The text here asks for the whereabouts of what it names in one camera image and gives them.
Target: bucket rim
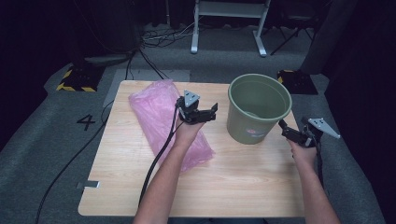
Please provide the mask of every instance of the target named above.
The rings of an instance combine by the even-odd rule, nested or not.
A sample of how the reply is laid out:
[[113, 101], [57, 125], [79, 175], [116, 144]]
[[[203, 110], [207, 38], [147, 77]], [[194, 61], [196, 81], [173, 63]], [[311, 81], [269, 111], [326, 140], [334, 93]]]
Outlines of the bucket rim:
[[[285, 110], [285, 112], [284, 112], [282, 115], [280, 115], [280, 116], [278, 116], [278, 117], [275, 117], [275, 118], [271, 118], [271, 119], [262, 119], [262, 118], [258, 118], [258, 117], [255, 117], [255, 116], [251, 116], [249, 113], [247, 113], [247, 112], [245, 112], [244, 110], [242, 110], [242, 109], [235, 103], [235, 101], [233, 100], [233, 97], [231, 96], [231, 88], [232, 88], [233, 84], [234, 84], [236, 81], [238, 81], [238, 80], [240, 80], [241, 78], [244, 78], [244, 77], [264, 77], [264, 78], [267, 78], [268, 80], [271, 80], [271, 81], [272, 81], [273, 83], [275, 83], [278, 87], [280, 87], [280, 89], [286, 93], [286, 96], [287, 96], [287, 98], [288, 98], [289, 101], [290, 101], [289, 106], [288, 106], [288, 108]], [[290, 113], [290, 111], [291, 111], [291, 106], [292, 106], [291, 95], [290, 95], [288, 89], [286, 89], [285, 86], [283, 86], [281, 83], [279, 83], [276, 79], [274, 79], [274, 78], [272, 78], [272, 77], [268, 77], [268, 76], [266, 76], [266, 75], [263, 75], [263, 74], [256, 74], [256, 73], [244, 74], [244, 75], [241, 75], [241, 76], [239, 76], [239, 77], [236, 77], [236, 78], [231, 82], [230, 86], [228, 87], [228, 98], [229, 98], [229, 100], [230, 100], [230, 103], [233, 104], [233, 106], [235, 106], [235, 107], [237, 108], [237, 110], [238, 110], [240, 113], [242, 113], [244, 116], [247, 116], [247, 117], [250, 118], [250, 119], [257, 120], [257, 121], [261, 121], [261, 122], [263, 122], [263, 121], [270, 121], [270, 122], [271, 122], [271, 121], [279, 121], [279, 120], [285, 118], [285, 117]]]

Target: pink plastic bag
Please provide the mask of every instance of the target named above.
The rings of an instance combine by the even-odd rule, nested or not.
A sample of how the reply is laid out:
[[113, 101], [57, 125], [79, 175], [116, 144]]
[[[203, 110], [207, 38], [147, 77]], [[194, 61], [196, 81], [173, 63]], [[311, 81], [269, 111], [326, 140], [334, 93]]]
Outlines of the pink plastic bag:
[[[136, 113], [154, 155], [160, 152], [169, 135], [175, 112], [175, 103], [179, 96], [177, 87], [170, 79], [155, 81], [144, 90], [129, 96], [130, 106]], [[175, 137], [172, 138], [165, 152], [158, 160], [159, 164], [163, 163], [174, 141]], [[202, 131], [198, 132], [197, 137], [186, 153], [181, 171], [190, 170], [197, 164], [212, 159], [213, 153]]]

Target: hand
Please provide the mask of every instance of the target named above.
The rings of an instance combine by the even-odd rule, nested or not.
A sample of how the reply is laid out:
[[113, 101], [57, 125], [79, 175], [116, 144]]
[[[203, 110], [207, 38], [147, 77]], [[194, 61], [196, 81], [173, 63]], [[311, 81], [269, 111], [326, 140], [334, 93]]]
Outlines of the hand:
[[191, 125], [191, 124], [183, 123], [183, 121], [181, 121], [180, 118], [177, 118], [176, 127], [178, 127], [178, 129], [176, 131], [176, 139], [174, 146], [190, 147], [192, 142], [195, 140], [198, 131], [203, 126], [204, 123], [197, 123]]
[[296, 162], [297, 169], [314, 169], [317, 149], [315, 147], [301, 147], [297, 143], [287, 139], [291, 146], [291, 153]]

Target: white stand leg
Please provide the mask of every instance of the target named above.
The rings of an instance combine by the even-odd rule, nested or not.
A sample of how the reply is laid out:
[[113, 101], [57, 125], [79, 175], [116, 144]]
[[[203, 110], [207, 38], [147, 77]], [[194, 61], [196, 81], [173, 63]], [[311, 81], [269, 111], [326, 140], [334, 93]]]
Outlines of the white stand leg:
[[192, 43], [191, 43], [191, 53], [198, 52], [198, 35], [199, 35], [199, 0], [195, 1], [195, 11], [194, 11], [194, 33], [192, 34]]
[[265, 1], [264, 10], [262, 11], [262, 17], [260, 18], [259, 30], [253, 31], [254, 39], [256, 40], [257, 48], [259, 49], [259, 53], [262, 57], [267, 56], [267, 52], [265, 51], [264, 45], [262, 43], [262, 27], [264, 26], [265, 18], [267, 17], [268, 8], [270, 6], [271, 0]]

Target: metal stand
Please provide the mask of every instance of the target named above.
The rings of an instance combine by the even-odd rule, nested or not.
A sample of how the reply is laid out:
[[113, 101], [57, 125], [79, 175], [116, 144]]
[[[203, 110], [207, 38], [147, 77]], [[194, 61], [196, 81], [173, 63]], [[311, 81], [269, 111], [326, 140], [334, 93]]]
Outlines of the metal stand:
[[257, 48], [262, 57], [267, 55], [264, 45], [262, 44], [261, 34], [267, 17], [268, 8], [271, 0], [265, 0], [264, 4], [245, 4], [245, 3], [227, 3], [227, 2], [206, 2], [195, 0], [194, 11], [194, 31], [192, 34], [191, 53], [198, 52], [198, 35], [199, 16], [223, 16], [223, 17], [243, 17], [243, 18], [261, 18], [259, 30], [253, 31]]

